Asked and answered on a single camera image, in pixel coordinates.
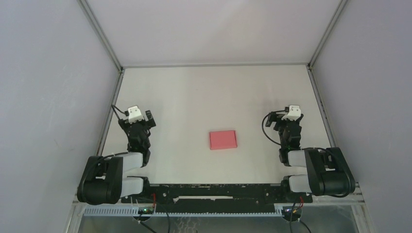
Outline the pink cardboard box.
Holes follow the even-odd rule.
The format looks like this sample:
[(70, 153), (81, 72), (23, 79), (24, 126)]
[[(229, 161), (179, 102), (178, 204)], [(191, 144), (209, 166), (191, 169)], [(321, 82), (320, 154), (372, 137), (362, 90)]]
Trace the pink cardboard box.
[(209, 132), (209, 148), (211, 150), (234, 149), (237, 147), (235, 130)]

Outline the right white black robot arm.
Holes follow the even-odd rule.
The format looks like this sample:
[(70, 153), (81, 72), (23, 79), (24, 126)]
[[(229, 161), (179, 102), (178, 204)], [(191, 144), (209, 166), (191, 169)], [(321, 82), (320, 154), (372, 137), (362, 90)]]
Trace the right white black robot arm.
[(273, 111), (262, 120), (262, 129), (272, 127), (278, 133), (279, 159), (289, 167), (303, 167), (305, 175), (290, 175), (287, 185), (281, 188), (281, 197), (287, 202), (295, 201), (300, 193), (315, 196), (344, 198), (356, 189), (356, 182), (339, 147), (302, 148), (300, 121), (290, 119), (286, 111)]

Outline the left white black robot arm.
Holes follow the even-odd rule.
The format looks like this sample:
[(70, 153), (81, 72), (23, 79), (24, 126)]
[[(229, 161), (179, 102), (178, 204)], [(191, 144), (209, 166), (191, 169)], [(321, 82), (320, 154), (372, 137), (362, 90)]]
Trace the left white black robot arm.
[(90, 205), (115, 204), (119, 199), (133, 195), (140, 202), (147, 202), (152, 190), (144, 185), (143, 177), (129, 177), (126, 172), (145, 167), (151, 156), (151, 128), (156, 122), (151, 111), (142, 113), (137, 106), (118, 118), (128, 143), (125, 152), (107, 156), (90, 156), (77, 188), (80, 202)]

